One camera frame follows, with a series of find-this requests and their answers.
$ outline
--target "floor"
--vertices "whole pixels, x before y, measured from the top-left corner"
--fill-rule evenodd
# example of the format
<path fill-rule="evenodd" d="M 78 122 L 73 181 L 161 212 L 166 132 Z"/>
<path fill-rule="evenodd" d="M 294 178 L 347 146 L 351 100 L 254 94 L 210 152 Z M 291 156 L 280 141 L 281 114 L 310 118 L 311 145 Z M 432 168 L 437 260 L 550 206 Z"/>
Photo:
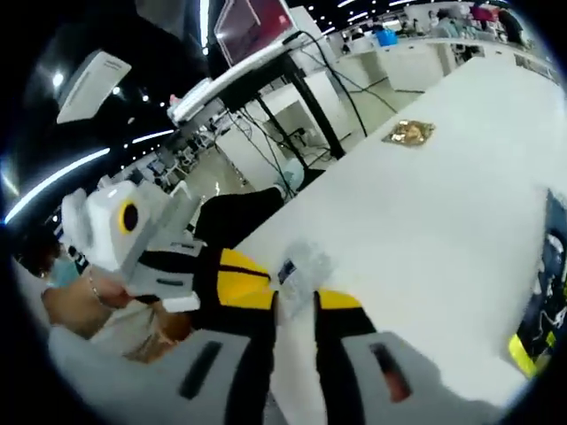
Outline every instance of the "floor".
<path fill-rule="evenodd" d="M 420 96 L 420 93 L 396 92 L 392 89 L 388 80 L 380 81 L 378 84 L 371 86 L 369 91 L 384 99 L 384 102 L 389 104 L 395 111 L 403 109 Z M 394 115 L 394 111 L 374 95 L 366 92 L 351 94 L 369 134 L 376 131 Z M 345 151 L 348 153 L 364 139 L 364 134 L 347 96 L 343 93 L 340 98 L 346 108 L 353 129 L 353 132 L 341 141 Z M 304 153 L 306 162 L 317 169 L 326 169 L 335 161 L 334 158 L 330 158 L 321 149 L 307 149 L 302 153 Z M 211 148 L 201 154 L 199 163 L 185 181 L 190 190 L 201 197 L 201 204 L 217 195 L 248 193 L 252 191 L 252 188 L 238 175 L 235 168 L 215 148 Z M 191 223 L 195 224 L 197 218 L 198 212 Z"/>

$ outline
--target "chair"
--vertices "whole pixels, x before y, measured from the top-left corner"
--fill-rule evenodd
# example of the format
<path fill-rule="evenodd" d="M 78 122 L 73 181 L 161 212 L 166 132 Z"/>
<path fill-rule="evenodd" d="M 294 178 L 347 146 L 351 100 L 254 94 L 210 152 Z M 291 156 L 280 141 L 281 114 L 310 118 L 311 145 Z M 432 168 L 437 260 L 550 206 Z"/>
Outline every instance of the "chair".
<path fill-rule="evenodd" d="M 163 173 L 162 177 L 166 179 L 168 184 L 175 184 L 176 182 L 171 182 L 171 175 L 175 175 L 175 172 L 179 172 L 183 174 L 185 177 L 188 176 L 185 171 L 180 167 L 179 159 L 177 159 L 173 153 L 168 151 L 165 148 L 158 149 L 158 158 L 166 167 L 166 172 Z"/>

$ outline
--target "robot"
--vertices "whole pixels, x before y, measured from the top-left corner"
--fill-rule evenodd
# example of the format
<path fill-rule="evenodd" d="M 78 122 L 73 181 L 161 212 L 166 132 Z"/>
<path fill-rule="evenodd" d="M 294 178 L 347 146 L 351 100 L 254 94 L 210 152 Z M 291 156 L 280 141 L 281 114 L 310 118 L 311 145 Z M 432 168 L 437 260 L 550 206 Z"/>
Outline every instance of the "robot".
<path fill-rule="evenodd" d="M 130 182 L 89 197 L 79 190 L 64 199 L 62 216 L 92 265 L 119 276 L 132 294 L 193 310 L 197 328 L 150 365 L 98 352 L 54 328 L 50 356 L 82 400 L 109 423 L 269 425 L 263 412 L 278 325 L 270 274 L 236 251 L 162 235 Z M 330 425 L 494 419 L 489 405 L 446 389 L 437 368 L 408 343 L 377 332 L 355 298 L 318 289 L 312 307 Z"/>

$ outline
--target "table surface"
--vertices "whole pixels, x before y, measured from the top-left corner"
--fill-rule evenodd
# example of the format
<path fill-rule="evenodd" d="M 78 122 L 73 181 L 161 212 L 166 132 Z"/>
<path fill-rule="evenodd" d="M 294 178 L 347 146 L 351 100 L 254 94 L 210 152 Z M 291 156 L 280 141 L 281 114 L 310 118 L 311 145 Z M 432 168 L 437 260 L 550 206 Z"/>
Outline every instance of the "table surface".
<path fill-rule="evenodd" d="M 423 147 L 381 139 L 434 123 Z M 525 383 L 507 358 L 536 275 L 546 187 L 567 193 L 564 94 L 474 58 L 386 122 L 243 241 L 276 271 L 291 243 L 333 262 L 327 288 L 356 296 L 462 398 L 505 406 Z M 271 389 L 291 425 L 325 423 L 313 309 L 278 327 Z"/>

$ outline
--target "gold object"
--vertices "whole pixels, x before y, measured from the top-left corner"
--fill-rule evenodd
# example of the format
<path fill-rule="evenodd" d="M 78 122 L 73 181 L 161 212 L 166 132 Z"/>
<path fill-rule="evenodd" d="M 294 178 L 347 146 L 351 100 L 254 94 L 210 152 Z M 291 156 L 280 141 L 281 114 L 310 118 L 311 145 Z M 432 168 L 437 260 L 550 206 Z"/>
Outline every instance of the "gold object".
<path fill-rule="evenodd" d="M 427 142 L 434 129 L 435 126 L 433 124 L 401 120 L 382 141 L 404 146 L 419 146 Z"/>

